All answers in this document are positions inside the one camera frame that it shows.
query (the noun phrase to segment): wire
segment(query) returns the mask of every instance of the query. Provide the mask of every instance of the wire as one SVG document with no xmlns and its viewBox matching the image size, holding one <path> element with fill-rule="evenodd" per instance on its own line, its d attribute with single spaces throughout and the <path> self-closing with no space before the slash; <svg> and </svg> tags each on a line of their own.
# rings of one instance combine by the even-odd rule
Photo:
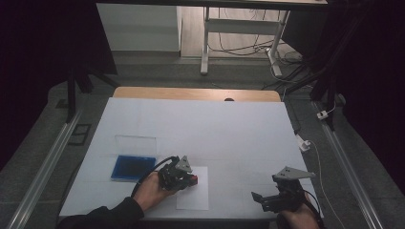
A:
<svg viewBox="0 0 405 229">
<path fill-rule="evenodd" d="M 318 202 L 318 200 L 315 198 L 315 196 L 314 196 L 312 193 L 310 193 L 310 192 L 308 192 L 307 190 L 305 190 L 305 189 L 304 189 L 304 192 L 310 194 L 310 196 L 313 198 L 313 200 L 315 200 L 316 206 L 318 206 L 318 213 L 321 213 L 321 208 L 319 207 L 319 202 Z"/>
<path fill-rule="evenodd" d="M 281 99 L 282 102 L 284 101 L 284 96 L 286 96 L 286 90 L 287 88 L 284 88 L 283 98 Z"/>
<path fill-rule="evenodd" d="M 336 108 L 336 101 L 334 101 L 333 108 L 330 111 L 328 111 L 327 114 L 333 112 L 335 108 Z"/>
<path fill-rule="evenodd" d="M 253 11 L 254 11 L 254 15 L 250 18 L 250 20 L 253 20 L 253 18 L 256 20 L 257 12 L 258 12 L 259 10 L 250 10 L 249 12 L 253 12 Z"/>
<path fill-rule="evenodd" d="M 292 59 L 292 60 L 289 60 L 289 59 L 287 59 L 287 55 L 288 54 L 291 54 L 291 53 L 295 53 L 295 52 L 297 52 L 297 51 L 291 51 L 291 52 L 287 52 L 286 54 L 284 54 L 284 57 L 281 57 L 280 56 L 280 53 L 277 51 L 276 53 L 277 53 L 277 55 L 278 55 L 278 60 L 280 60 L 280 62 L 281 63 L 283 63 L 284 65 L 291 65 L 291 64 L 301 64 L 301 63 L 304 63 L 304 61 L 303 61 L 303 59 L 302 58 L 295 58 L 295 59 Z"/>
<path fill-rule="evenodd" d="M 139 186 L 142 184 L 142 182 L 143 182 L 147 177 L 149 177 L 149 175 L 150 175 L 152 172 L 154 172 L 157 168 L 159 168 L 159 167 L 160 167 L 163 163 L 165 163 L 166 161 L 168 161 L 168 160 L 174 160 L 174 159 L 177 159 L 177 157 L 176 157 L 176 156 L 170 156 L 170 157 L 166 158 L 165 160 L 159 162 L 159 163 L 158 163 L 157 165 L 155 165 L 155 167 L 153 167 L 149 172 L 147 172 L 146 174 L 144 174 L 143 177 L 141 177 L 141 178 L 138 180 L 137 184 L 135 185 L 134 189 L 132 190 L 131 198 L 134 197 L 134 195 L 135 195 L 135 193 L 137 192 Z"/>
<path fill-rule="evenodd" d="M 296 76 L 296 74 L 298 74 L 298 73 L 295 73 L 298 69 L 300 68 L 300 66 L 298 66 L 294 71 L 292 71 L 292 73 L 290 73 L 288 76 L 286 76 L 286 78 L 285 79 L 290 79 L 290 78 L 294 78 L 295 76 Z M 271 87 L 271 86 L 273 86 L 273 85 L 276 85 L 276 84 L 278 84 L 278 83 L 280 83 L 280 81 L 277 81 L 277 82 L 274 82 L 274 83 L 271 83 L 271 84 L 265 84 L 264 86 L 263 86 L 263 88 L 261 89 L 261 90 L 264 90 L 264 89 L 266 89 L 266 88 L 269 88 L 269 87 Z M 280 86 L 282 86 L 283 85 L 283 83 L 282 84 L 280 84 L 279 86 L 277 86 L 275 89 L 274 89 L 274 91 L 275 90 L 277 90 Z"/>
<path fill-rule="evenodd" d="M 217 84 L 215 84 L 215 83 L 211 83 L 211 85 L 214 86 L 214 87 L 217 87 L 217 88 L 219 88 L 219 89 L 223 89 L 223 87 L 221 87 L 220 85 L 217 85 Z"/>
<path fill-rule="evenodd" d="M 298 66 L 294 71 L 292 71 L 292 73 L 290 73 L 289 76 L 286 77 L 286 79 L 287 79 L 287 80 L 291 80 L 291 79 L 297 77 L 300 72 L 302 72 L 303 70 L 308 69 L 308 68 L 309 68 L 309 67 L 308 67 L 307 65 L 301 64 L 301 65 Z M 309 74 L 310 74 L 310 72 L 308 72 L 306 75 L 304 75 L 302 79 L 308 77 Z M 284 83 L 281 83 L 279 86 L 277 86 L 277 87 L 274 89 L 274 91 L 277 91 L 277 90 L 278 90 L 281 86 L 283 86 L 283 85 L 284 85 Z"/>
<path fill-rule="evenodd" d="M 275 75 L 275 73 L 274 73 L 274 71 L 273 71 L 273 65 L 275 64 L 276 62 L 274 62 L 274 63 L 272 63 L 271 65 L 270 65 L 270 73 L 271 73 L 271 75 L 275 78 L 275 79 L 277 79 L 278 81 L 280 81 L 280 82 L 284 82 L 284 83 L 297 83 L 298 81 L 289 81 L 289 80 L 285 80 L 285 79 L 281 79 L 281 78 L 278 78 L 276 75 Z"/>
<path fill-rule="evenodd" d="M 263 14 L 262 20 L 265 20 L 265 16 L 266 16 L 266 10 L 265 10 L 265 13 Z M 218 18 L 221 18 L 221 8 L 218 8 Z M 221 33 L 220 33 L 220 32 L 218 32 L 218 36 L 219 36 L 219 39 L 220 39 L 220 46 L 221 46 L 221 49 L 220 49 L 220 50 L 215 50 L 215 49 L 211 48 L 211 47 L 209 46 L 209 44 L 208 44 L 208 48 L 209 48 L 211 51 L 213 51 L 213 52 L 225 52 L 225 53 L 229 53 L 229 54 L 233 54 L 233 55 L 239 55 L 239 56 L 246 56 L 246 55 L 256 54 L 256 53 L 258 53 L 258 52 L 259 52 L 260 50 L 262 50 L 262 49 L 271 47 L 271 46 L 267 46 L 267 47 L 261 47 L 261 46 L 264 45 L 264 44 L 270 43 L 271 41 L 273 41 L 273 40 L 270 40 L 270 41 L 267 41 L 267 42 L 264 42 L 264 43 L 262 43 L 262 44 L 257 45 L 257 41 L 258 41 L 258 39 L 259 39 L 259 35 L 257 35 L 257 36 L 256 36 L 256 39 L 255 39 L 255 42 L 254 42 L 254 44 L 253 44 L 252 46 L 247 46 L 247 47 L 242 47 L 242 48 L 237 48 L 237 49 L 225 49 L 224 46 L 223 46 L 223 41 L 222 41 L 222 37 L 221 37 Z M 249 48 L 253 48 L 254 52 L 249 52 L 249 53 L 235 53 L 235 52 L 233 52 L 233 51 L 241 51 L 241 50 L 245 50 L 245 49 L 249 49 Z"/>
<path fill-rule="evenodd" d="M 309 140 L 309 142 L 312 143 L 313 146 L 315 147 L 316 155 L 318 156 L 319 181 L 320 181 L 320 183 L 321 183 L 322 193 L 324 194 L 325 199 L 327 200 L 327 202 L 328 202 L 328 204 L 329 204 L 331 210 L 333 211 L 334 215 L 336 216 L 337 220 L 339 220 L 340 225 L 342 225 L 342 227 L 343 227 L 344 229 L 346 229 L 346 227 L 345 227 L 345 225 L 343 224 L 342 220 L 340 220 L 340 217 L 337 216 L 336 212 L 334 211 L 333 207 L 331 206 L 330 201 L 329 201 L 329 199 L 328 199 L 328 196 L 327 196 L 327 194 L 325 193 L 324 184 L 322 183 L 322 167 L 321 167 L 321 159 L 319 158 L 318 147 L 316 147 L 315 142 L 313 142 L 313 141 L 311 141 L 311 140 Z"/>
</svg>

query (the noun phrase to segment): robotic arm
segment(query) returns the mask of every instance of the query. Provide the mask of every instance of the robotic arm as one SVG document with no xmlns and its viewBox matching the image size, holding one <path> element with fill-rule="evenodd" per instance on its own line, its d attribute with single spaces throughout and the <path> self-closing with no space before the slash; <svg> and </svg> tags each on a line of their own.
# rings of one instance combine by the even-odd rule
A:
<svg viewBox="0 0 405 229">
<path fill-rule="evenodd" d="M 277 183 L 279 194 L 264 198 L 259 194 L 251 193 L 253 200 L 262 204 L 263 211 L 279 213 L 284 210 L 295 212 L 304 203 L 314 213 L 319 228 L 325 228 L 320 213 L 307 200 L 305 190 L 301 186 L 299 179 L 315 177 L 314 173 L 309 173 L 289 167 L 285 167 L 278 174 L 273 175 L 273 181 Z"/>
<path fill-rule="evenodd" d="M 134 197 L 141 183 L 168 160 L 172 160 L 172 162 L 165 164 L 163 168 L 158 171 L 159 184 L 162 189 L 178 191 L 183 190 L 186 187 L 194 186 L 198 183 L 197 176 L 191 174 L 193 171 L 188 163 L 187 156 L 183 156 L 181 159 L 178 156 L 170 156 L 157 164 L 151 171 L 139 179 L 132 191 L 131 198 Z"/>
</svg>

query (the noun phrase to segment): white tabletop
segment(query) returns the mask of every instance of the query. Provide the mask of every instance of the white tabletop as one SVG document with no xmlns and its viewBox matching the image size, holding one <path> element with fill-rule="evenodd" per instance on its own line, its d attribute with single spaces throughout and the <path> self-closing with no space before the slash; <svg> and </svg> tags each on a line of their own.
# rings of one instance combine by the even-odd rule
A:
<svg viewBox="0 0 405 229">
<path fill-rule="evenodd" d="M 152 147 L 134 153 L 139 140 Z M 277 195 L 272 175 L 285 166 L 307 170 L 284 103 L 110 98 L 60 216 L 128 197 L 134 183 L 110 177 L 117 156 L 130 154 L 188 156 L 208 171 L 208 210 L 177 209 L 172 196 L 145 214 L 150 219 L 274 218 L 250 192 Z M 301 183 L 314 194 L 309 179 Z"/>
</svg>

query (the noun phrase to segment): human hand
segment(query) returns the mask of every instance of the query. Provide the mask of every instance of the human hand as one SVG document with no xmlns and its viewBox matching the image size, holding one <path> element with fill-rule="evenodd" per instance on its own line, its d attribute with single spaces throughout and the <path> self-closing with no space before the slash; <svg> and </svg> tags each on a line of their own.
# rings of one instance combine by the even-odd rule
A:
<svg viewBox="0 0 405 229">
<path fill-rule="evenodd" d="M 166 191 L 159 186 L 159 176 L 157 172 L 149 175 L 139 186 L 133 199 L 139 204 L 143 212 L 158 205 L 165 198 L 175 194 L 176 191 Z"/>
<path fill-rule="evenodd" d="M 315 215 L 306 204 L 302 204 L 295 212 L 281 211 L 291 229 L 319 229 Z"/>
</svg>

